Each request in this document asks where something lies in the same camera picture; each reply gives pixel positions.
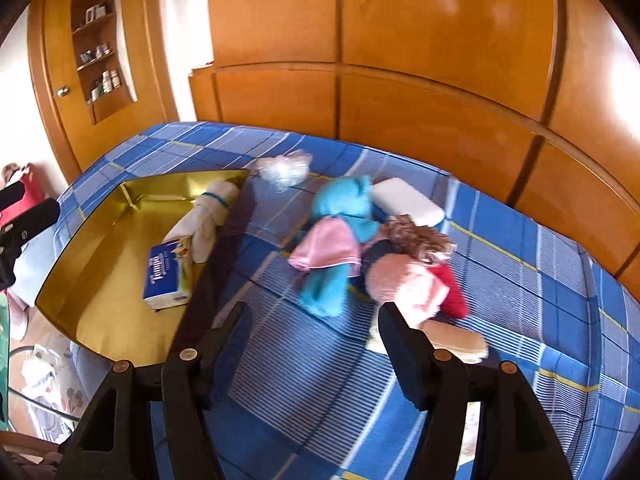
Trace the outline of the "gold tray box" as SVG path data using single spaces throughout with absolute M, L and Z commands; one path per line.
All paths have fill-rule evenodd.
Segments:
M 164 362 L 181 306 L 143 301 L 150 249 L 213 181 L 242 186 L 246 169 L 157 174 L 122 182 L 99 202 L 62 250 L 36 299 L 65 337 L 112 361 Z

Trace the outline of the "pink towel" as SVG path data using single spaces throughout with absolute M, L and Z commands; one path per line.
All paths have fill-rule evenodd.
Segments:
M 448 292 L 428 266 L 389 240 L 378 240 L 362 253 L 361 273 L 369 297 L 377 304 L 392 302 L 411 328 L 434 318 Z

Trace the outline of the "cream cloth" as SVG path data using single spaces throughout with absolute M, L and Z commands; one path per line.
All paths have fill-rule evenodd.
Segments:
M 488 344 L 481 334 L 458 326 L 426 320 L 419 326 L 435 349 L 445 349 L 454 354 L 463 363 L 480 364 L 488 357 Z M 369 330 L 366 349 L 378 354 L 387 354 L 378 330 L 378 311 L 374 312 Z

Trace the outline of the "white soap bar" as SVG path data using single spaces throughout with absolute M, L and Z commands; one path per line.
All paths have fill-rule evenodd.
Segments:
M 445 211 L 401 178 L 375 183 L 370 189 L 372 202 L 388 216 L 406 214 L 416 226 L 434 228 L 445 219 Z

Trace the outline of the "white knit gloves pair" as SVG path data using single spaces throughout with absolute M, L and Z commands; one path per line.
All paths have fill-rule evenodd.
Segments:
M 165 235 L 163 242 L 191 237 L 194 263 L 204 263 L 212 252 L 217 230 L 224 225 L 240 189 L 231 181 L 212 181 L 189 210 Z

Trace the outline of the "teal plush toy pink skirt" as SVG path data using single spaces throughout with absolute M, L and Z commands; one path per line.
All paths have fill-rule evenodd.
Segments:
M 288 263 L 305 274 L 299 304 L 317 318 L 344 310 L 348 282 L 360 274 L 362 246 L 375 238 L 369 176 L 329 180 L 314 196 L 304 236 Z

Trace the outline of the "brown striped scrunchie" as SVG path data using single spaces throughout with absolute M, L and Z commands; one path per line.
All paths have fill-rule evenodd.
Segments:
M 430 226 L 417 226 L 408 214 L 389 216 L 384 226 L 393 244 L 411 258 L 430 266 L 446 262 L 457 248 L 448 235 Z

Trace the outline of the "wooden wall shelf niche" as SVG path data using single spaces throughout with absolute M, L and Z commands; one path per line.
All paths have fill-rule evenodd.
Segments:
M 70 0 L 77 75 L 94 124 L 137 102 L 122 0 Z

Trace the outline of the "wooden headboard cabinet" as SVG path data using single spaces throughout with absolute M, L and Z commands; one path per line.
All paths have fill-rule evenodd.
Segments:
M 639 289 L 639 59 L 600 0 L 207 0 L 196 114 L 451 172 Z

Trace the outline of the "blue Tempo tissue pack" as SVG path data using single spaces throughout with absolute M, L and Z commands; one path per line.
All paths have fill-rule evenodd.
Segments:
M 152 246 L 146 264 L 142 299 L 154 311 L 184 306 L 193 289 L 190 237 Z

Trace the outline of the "red knit sock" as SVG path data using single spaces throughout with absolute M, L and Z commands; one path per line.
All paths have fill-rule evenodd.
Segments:
M 440 304 L 442 314 L 448 318 L 465 318 L 469 314 L 469 308 L 450 266 L 447 263 L 442 263 L 438 266 L 431 266 L 430 271 L 442 284 L 448 287 L 447 295 Z

